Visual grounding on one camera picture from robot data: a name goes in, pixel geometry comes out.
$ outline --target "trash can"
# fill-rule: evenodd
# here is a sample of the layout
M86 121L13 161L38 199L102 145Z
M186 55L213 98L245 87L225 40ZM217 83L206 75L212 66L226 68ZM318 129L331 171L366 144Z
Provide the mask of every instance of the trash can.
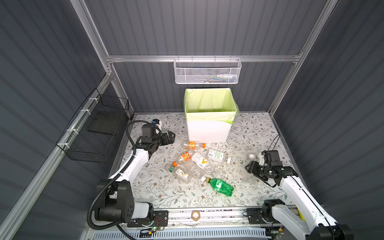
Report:
M189 140L225 142L239 109L230 88L186 89L184 111Z

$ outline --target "orange label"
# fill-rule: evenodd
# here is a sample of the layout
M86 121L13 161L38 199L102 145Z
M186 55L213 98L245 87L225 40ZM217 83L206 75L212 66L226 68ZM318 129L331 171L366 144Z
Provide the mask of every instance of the orange label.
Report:
M189 142L189 149L195 150L195 142Z
M191 159L191 156L188 152L185 152L181 155L184 158L184 161L188 161L188 159Z

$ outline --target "corrugated wall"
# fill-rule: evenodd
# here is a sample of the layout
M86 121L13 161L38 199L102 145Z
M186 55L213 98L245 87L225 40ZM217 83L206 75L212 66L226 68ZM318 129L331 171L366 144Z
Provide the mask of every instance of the corrugated wall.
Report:
M311 193L355 239L384 234L384 1L339 1L275 118Z
M291 55L324 0L86 0L110 55Z
M293 55L325 0L92 1L86 4L110 55ZM170 63L115 63L136 112L183 111L185 88ZM243 63L231 85L240 110L268 110L290 63Z
M186 88L231 88L240 110L268 110L292 63L243 63L238 84L175 83L172 63L115 63L135 112L184 111Z
M69 1L1 1L0 43L2 222L105 72ZM75 239L105 167L65 158L14 239Z

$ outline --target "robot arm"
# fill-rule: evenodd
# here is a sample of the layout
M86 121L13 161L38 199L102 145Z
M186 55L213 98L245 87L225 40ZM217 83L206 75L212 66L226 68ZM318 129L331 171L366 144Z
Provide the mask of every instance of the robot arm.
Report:
M131 219L142 219L145 222L153 221L154 210L150 203L135 202L131 190L133 182L140 169L148 162L152 154L160 147L172 144L175 141L173 132L161 133L161 122L154 119L152 123L142 126L141 142L136 142L134 151L128 160L108 180L102 180L97 186L100 192L93 206L95 219L113 223L128 223ZM97 229L87 218L88 225Z
M353 239L346 225L339 225L306 189L292 167L283 167L278 151L263 151L260 163L250 162L245 168L264 183L275 181L293 200L305 221L288 209L280 199L266 200L261 215L265 222L279 221L298 240Z

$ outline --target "floral tablecloth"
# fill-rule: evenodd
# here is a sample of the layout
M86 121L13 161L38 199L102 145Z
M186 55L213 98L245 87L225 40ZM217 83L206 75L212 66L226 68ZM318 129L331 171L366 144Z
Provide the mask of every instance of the floral tablecloth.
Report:
M244 169L248 164L247 154L258 154L268 149L278 134L268 113L240 113L232 125L227 142L207 144L208 147L228 153L232 159L230 165L213 162L221 178L234 187L232 197L219 194L207 183L195 179L189 184L181 183L166 170L171 160L182 152L181 141L188 138L186 119L183 114L149 114L137 115L135 120L151 121L155 118L162 121L163 132L176 133L175 143L159 147L131 183L135 201L152 202L158 209L256 206L262 205L265 199L276 198L292 204L281 188L271 188L255 177L256 184L245 180L245 175L248 174ZM134 141L142 134L141 126L142 124L134 124L131 132ZM279 151L283 165L291 166L280 140L275 149ZM132 146L128 143L122 164L131 151Z

